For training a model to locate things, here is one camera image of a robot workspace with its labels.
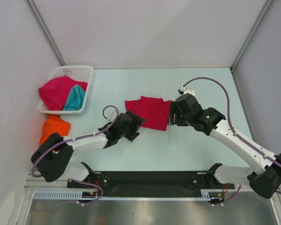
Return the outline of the white plastic laundry basket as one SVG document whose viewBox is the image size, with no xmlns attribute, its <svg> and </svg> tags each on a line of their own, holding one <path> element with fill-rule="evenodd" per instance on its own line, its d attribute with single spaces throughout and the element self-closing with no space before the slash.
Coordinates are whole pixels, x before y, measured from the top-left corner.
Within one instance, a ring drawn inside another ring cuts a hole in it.
<svg viewBox="0 0 281 225">
<path fill-rule="evenodd" d="M 83 113 L 93 75 L 91 66 L 60 66 L 50 74 L 46 84 L 39 88 L 41 98 L 38 110 L 54 115 Z"/>
</svg>

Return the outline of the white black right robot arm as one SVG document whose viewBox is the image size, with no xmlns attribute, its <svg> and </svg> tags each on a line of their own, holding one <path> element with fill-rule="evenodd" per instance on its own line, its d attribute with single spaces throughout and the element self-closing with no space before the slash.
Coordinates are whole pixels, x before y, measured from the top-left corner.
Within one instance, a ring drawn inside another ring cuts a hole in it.
<svg viewBox="0 0 281 225">
<path fill-rule="evenodd" d="M 247 163 L 247 167 L 214 164 L 207 175 L 210 187 L 226 183 L 249 186 L 259 196 L 270 199 L 281 185 L 281 153 L 275 154 L 242 136 L 222 113 L 212 107 L 203 109 L 195 96 L 183 94 L 170 103 L 169 125 L 191 126 L 221 142 Z"/>
</svg>

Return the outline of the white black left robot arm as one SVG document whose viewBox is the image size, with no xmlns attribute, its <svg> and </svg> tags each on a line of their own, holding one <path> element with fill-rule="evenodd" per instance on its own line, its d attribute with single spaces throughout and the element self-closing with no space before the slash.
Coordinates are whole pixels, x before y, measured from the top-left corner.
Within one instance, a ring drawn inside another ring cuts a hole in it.
<svg viewBox="0 0 281 225">
<path fill-rule="evenodd" d="M 145 122 L 146 119 L 131 111 L 119 113 L 115 110 L 110 121 L 91 134 L 67 137 L 53 133 L 32 155 L 31 175 L 42 177 L 46 182 L 74 179 L 83 187 L 90 187 L 94 182 L 91 168 L 85 162 L 75 162 L 74 158 L 90 150 L 109 148 L 121 138 L 134 141 Z"/>
</svg>

